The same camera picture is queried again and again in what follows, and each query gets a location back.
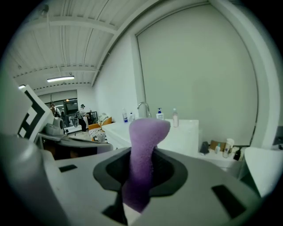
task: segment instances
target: ceiling beam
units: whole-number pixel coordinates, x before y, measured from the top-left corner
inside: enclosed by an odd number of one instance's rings
[[[114,25],[107,24],[95,19],[88,19],[83,17],[72,17],[72,16],[54,16],[50,17],[50,26],[82,26],[102,30],[108,33],[116,34],[118,28]],[[25,23],[19,30],[21,32],[33,31],[36,29],[46,28],[47,19],[40,18]]]
[[[59,68],[61,72],[96,72],[97,71],[96,67],[88,67],[88,66],[62,66]],[[55,73],[59,74],[57,67],[44,68],[32,72],[27,72],[23,75],[17,76],[16,78],[21,76],[40,76],[40,75],[48,75]]]
[[[116,40],[120,37],[120,35],[127,29],[127,27],[141,14],[143,13],[146,9],[148,9],[149,7],[153,6],[154,4],[156,4],[157,2],[159,2],[161,0],[151,0],[151,1],[147,1],[146,3],[144,3],[140,8],[138,8],[134,13],[132,13],[131,16],[129,16],[127,18],[127,20],[119,27],[119,29],[117,30],[117,32],[114,34],[114,36],[112,37],[112,39],[110,40],[110,42],[108,43],[107,47],[105,48],[99,63],[97,65],[97,72],[94,73],[94,76],[92,78],[92,86],[93,83],[96,79],[96,76],[99,73],[99,68],[101,67],[102,63],[104,62],[104,59],[106,58],[109,50],[112,48],[112,46],[115,44]]]

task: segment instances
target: faucet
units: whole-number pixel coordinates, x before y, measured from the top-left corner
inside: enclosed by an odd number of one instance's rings
[[[151,118],[151,113],[150,113],[150,111],[149,111],[149,105],[148,105],[146,102],[140,102],[140,103],[138,104],[137,109],[140,109],[140,106],[141,106],[142,104],[144,104],[144,105],[146,106],[147,117],[148,117],[148,118]]]

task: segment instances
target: purple sponge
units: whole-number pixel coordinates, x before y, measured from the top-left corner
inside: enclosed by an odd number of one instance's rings
[[[122,187],[122,198],[123,203],[138,212],[142,212],[149,202],[153,178],[153,149],[164,140],[169,130],[168,121],[154,118],[138,119],[130,125],[130,169],[128,180]]]

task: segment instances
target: orange chair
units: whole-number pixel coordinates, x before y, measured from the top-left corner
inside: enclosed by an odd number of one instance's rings
[[[107,118],[105,120],[105,122],[103,123],[103,125],[108,125],[108,124],[111,124],[112,123],[112,117],[110,118]],[[95,129],[95,128],[99,128],[101,127],[101,125],[99,123],[95,123],[95,124],[92,124],[92,125],[89,125],[88,126],[88,130],[91,130],[91,129]]]

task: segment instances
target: clear plastic bottle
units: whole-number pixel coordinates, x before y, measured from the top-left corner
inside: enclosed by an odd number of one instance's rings
[[[179,126],[179,118],[176,108],[173,108],[173,126],[178,127]]]

